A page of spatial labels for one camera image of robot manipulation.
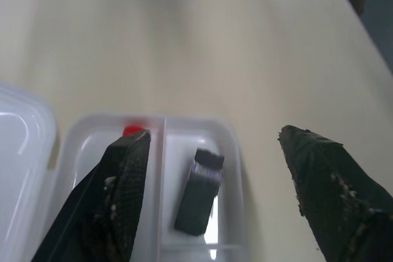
red object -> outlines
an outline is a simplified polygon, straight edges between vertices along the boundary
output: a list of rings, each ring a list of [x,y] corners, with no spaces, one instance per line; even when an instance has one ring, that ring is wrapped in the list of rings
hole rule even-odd
[[[144,128],[135,125],[130,125],[124,128],[123,136],[133,134],[135,132],[142,131],[142,130],[144,130]]]

plastic container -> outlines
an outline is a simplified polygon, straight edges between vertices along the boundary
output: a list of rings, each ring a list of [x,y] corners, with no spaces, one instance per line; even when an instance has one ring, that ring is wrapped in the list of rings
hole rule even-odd
[[[26,249],[32,257],[71,190],[99,162],[124,127],[138,125],[152,135],[141,218],[131,261],[247,261],[239,146],[216,120],[96,114],[75,123],[60,148],[56,170],[42,188],[36,224],[26,234],[39,236]],[[174,219],[198,147],[225,155],[224,178],[208,229],[200,237],[173,230]]]

clear plastic lid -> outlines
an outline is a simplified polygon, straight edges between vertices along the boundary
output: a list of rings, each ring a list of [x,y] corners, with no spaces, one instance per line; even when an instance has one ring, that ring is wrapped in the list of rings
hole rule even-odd
[[[19,262],[34,220],[56,124],[33,95],[0,85],[0,261]]]

